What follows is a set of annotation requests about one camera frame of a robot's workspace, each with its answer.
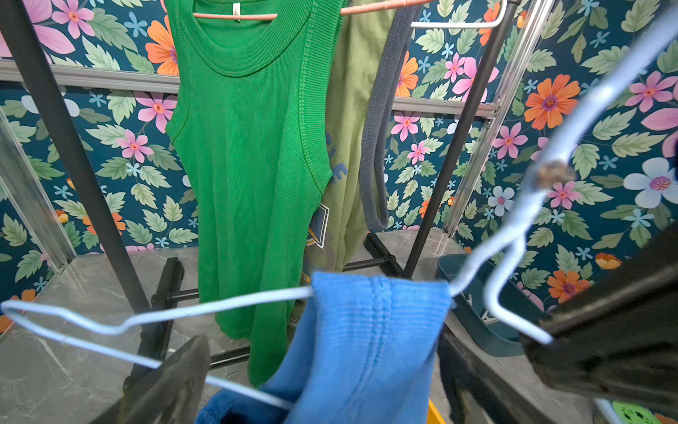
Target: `yellow object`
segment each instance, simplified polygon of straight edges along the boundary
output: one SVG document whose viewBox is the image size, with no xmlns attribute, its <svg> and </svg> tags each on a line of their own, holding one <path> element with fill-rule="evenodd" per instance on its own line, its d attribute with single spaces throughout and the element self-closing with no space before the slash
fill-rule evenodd
<svg viewBox="0 0 678 424">
<path fill-rule="evenodd" d="M 443 416 L 440 415 L 440 412 L 435 408 L 431 399 L 428 400 L 428 418 L 426 419 L 426 424 L 445 424 Z"/>
</svg>

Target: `blue towel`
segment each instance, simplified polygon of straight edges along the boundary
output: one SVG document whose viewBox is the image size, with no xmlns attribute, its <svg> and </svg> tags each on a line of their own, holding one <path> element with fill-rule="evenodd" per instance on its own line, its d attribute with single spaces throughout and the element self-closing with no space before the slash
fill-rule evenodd
<svg viewBox="0 0 678 424">
<path fill-rule="evenodd" d="M 217 393 L 196 424 L 424 424 L 448 283 L 316 273 L 280 369 L 260 389 L 280 410 Z"/>
</svg>

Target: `tank top neckline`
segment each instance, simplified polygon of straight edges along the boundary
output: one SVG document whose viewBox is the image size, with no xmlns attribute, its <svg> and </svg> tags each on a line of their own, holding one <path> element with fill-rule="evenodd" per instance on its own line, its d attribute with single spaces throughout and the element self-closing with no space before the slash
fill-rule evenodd
<svg viewBox="0 0 678 424">
<path fill-rule="evenodd" d="M 285 0 L 278 16 L 266 29 L 237 47 L 224 47 L 207 35 L 193 16 L 194 0 L 178 2 L 183 32 L 200 57 L 223 75 L 242 77 L 264 68 L 280 56 L 308 20 L 315 0 Z"/>
</svg>

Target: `ribbed green tank top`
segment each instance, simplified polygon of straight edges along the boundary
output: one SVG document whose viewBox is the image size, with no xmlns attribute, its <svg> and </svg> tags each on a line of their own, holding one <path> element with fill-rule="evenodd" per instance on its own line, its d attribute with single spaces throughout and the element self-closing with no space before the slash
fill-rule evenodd
<svg viewBox="0 0 678 424">
<path fill-rule="evenodd" d="M 241 1 L 272 22 L 198 19 L 233 2 L 167 2 L 181 85 L 167 125 L 199 206 L 201 302 L 299 284 L 308 223 L 332 176 L 325 96 L 344 0 Z M 287 351 L 291 302 L 219 313 L 250 340 L 259 385 Z"/>
</svg>

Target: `black metal pole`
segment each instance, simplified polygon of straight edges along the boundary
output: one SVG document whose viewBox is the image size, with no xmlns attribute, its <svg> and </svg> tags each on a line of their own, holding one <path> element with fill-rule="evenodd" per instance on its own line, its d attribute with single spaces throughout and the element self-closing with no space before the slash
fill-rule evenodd
<svg viewBox="0 0 678 424">
<path fill-rule="evenodd" d="M 113 271 L 135 313 L 150 309 L 104 195 L 89 164 L 80 137 L 49 69 L 31 20 L 21 0 L 0 0 L 0 31 L 31 92 L 45 127 L 71 175 Z"/>
<path fill-rule="evenodd" d="M 466 104 L 462 110 L 462 116 L 459 119 L 457 124 L 457 129 L 454 132 L 452 137 L 452 143 L 450 144 L 450 149 L 447 151 L 447 156 L 445 156 L 445 161 L 443 162 L 443 167 L 440 169 L 438 174 L 438 181 L 433 189 L 433 194 L 428 204 L 432 207 L 426 210 L 424 214 L 424 219 L 419 227 L 419 232 L 417 232 L 417 237 L 414 239 L 414 244 L 412 245 L 412 251 L 410 252 L 410 257 L 407 258 L 407 265 L 403 271 L 404 278 L 412 278 L 414 274 L 414 268 L 417 266 L 419 261 L 419 256 L 421 256 L 422 250 L 426 243 L 426 238 L 428 233 L 433 226 L 433 220 L 436 213 L 438 212 L 438 206 L 443 200 L 443 195 L 445 194 L 445 188 L 450 182 L 452 177 L 452 171 L 456 167 L 457 159 L 459 154 L 461 154 L 462 146 L 466 142 L 466 135 L 468 130 L 473 124 L 475 119 L 475 114 L 478 111 L 478 106 L 483 98 L 483 93 L 487 87 L 487 82 L 490 80 L 490 75 L 492 74 L 492 69 L 497 63 L 497 57 L 499 57 L 499 52 L 502 49 L 502 44 L 508 35 L 508 31 L 511 28 L 511 22 L 513 21 L 513 14 L 515 13 L 516 8 L 520 4 L 520 0 L 508 0 L 508 5 L 506 7 L 506 14 L 504 15 L 504 20 L 494 29 L 492 29 L 492 34 L 490 34 L 490 40 L 487 42 L 485 47 L 485 52 L 483 53 L 483 58 L 478 66 L 478 73 L 476 74 L 471 90 L 468 93 L 468 98 L 466 99 Z"/>
</svg>

